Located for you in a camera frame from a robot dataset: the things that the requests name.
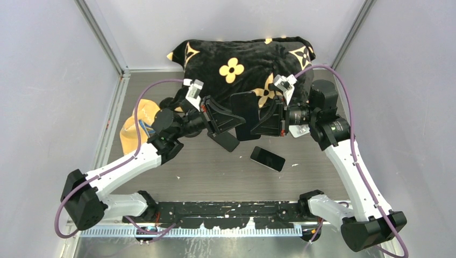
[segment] yellow flower pattern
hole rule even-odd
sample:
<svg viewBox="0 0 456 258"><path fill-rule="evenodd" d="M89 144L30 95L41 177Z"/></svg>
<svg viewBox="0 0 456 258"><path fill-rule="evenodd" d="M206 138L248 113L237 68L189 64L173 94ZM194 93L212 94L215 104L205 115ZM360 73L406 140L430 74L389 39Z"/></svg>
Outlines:
<svg viewBox="0 0 456 258"><path fill-rule="evenodd" d="M237 58L230 58L228 60L228 65L223 65L220 67L220 75L225 76L227 83L233 83L236 80L236 75L240 75L244 72L244 66L238 64Z"/></svg>
<svg viewBox="0 0 456 258"><path fill-rule="evenodd" d="M266 103L266 101L268 100L268 98L274 98L275 95L282 95L280 92L278 91L271 91L269 90L269 85L271 83L273 83L274 81L274 74L270 74L268 76L268 78L266 79L266 82L265 82L265 87L264 88L257 88L257 89L254 89L253 92L260 97L260 100L258 101L258 107L259 108L262 108L264 106L264 104Z"/></svg>

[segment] yellow cloth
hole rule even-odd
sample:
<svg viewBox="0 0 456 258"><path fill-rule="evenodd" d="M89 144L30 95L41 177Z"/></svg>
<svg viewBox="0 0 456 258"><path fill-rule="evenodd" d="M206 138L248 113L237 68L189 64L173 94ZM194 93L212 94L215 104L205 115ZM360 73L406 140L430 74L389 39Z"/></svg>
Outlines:
<svg viewBox="0 0 456 258"><path fill-rule="evenodd" d="M159 110L160 108L155 102L148 99L141 99L138 105L138 120L142 120L145 124L152 125L152 123L154 123L155 114ZM141 135L141 144L143 144L147 141L147 134L141 126L139 126L139 132ZM134 126L134 110L120 130L120 142L122 143L124 155L136 150L138 147L138 137Z"/></svg>

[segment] gray wooden tabletop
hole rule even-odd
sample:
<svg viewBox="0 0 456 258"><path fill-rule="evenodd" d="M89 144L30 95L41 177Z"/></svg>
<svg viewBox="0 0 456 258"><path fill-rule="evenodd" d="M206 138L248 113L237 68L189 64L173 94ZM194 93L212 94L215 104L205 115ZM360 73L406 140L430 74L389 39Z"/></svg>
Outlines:
<svg viewBox="0 0 456 258"><path fill-rule="evenodd" d="M144 88L157 80L182 77L181 72L132 73L109 162L123 156L119 132ZM334 80L326 71L315 71L315 79L320 78ZM179 87L178 83L162 84L151 89L145 98L159 103L165 97L173 97ZM336 170L310 135L262 136L241 142L232 153L204 132L195 138L182 138L181 142L184 148L176 158L133 178L114 194L146 190L158 201L297 200L300 194L319 189L332 199L348 199ZM282 172L251 161L255 146L284 157Z"/></svg>

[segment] white wall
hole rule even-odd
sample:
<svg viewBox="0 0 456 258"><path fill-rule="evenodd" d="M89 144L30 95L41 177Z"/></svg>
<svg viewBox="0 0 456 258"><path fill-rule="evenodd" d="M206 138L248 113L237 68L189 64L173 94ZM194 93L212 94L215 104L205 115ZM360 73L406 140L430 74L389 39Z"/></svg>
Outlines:
<svg viewBox="0 0 456 258"><path fill-rule="evenodd" d="M228 41L282 35L309 40L317 54L315 63L331 64L363 2L88 0L97 20L108 26L103 31L109 34L110 44L120 49L130 69L178 67L166 55L186 39Z"/></svg>
<svg viewBox="0 0 456 258"><path fill-rule="evenodd" d="M377 1L343 59L372 177L408 224L410 257L456 252L456 3Z"/></svg>
<svg viewBox="0 0 456 258"><path fill-rule="evenodd" d="M0 25L0 257L57 257L66 176L93 165L118 75L74 1L2 1Z"/></svg>

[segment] black smartphone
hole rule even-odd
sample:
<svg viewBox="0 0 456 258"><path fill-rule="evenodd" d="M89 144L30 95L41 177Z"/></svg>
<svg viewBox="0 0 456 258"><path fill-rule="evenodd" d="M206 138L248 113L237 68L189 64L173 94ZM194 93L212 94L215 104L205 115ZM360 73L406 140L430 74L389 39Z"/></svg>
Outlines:
<svg viewBox="0 0 456 258"><path fill-rule="evenodd" d="M260 121L257 95L252 91L235 93L231 95L230 101L233 114L245 118L245 124L236 126L236 138L239 141L259 139L261 135L250 134L252 128Z"/></svg>
<svg viewBox="0 0 456 258"><path fill-rule="evenodd" d="M285 164L284 158L258 146L253 149L250 159L279 172L282 171L283 165Z"/></svg>

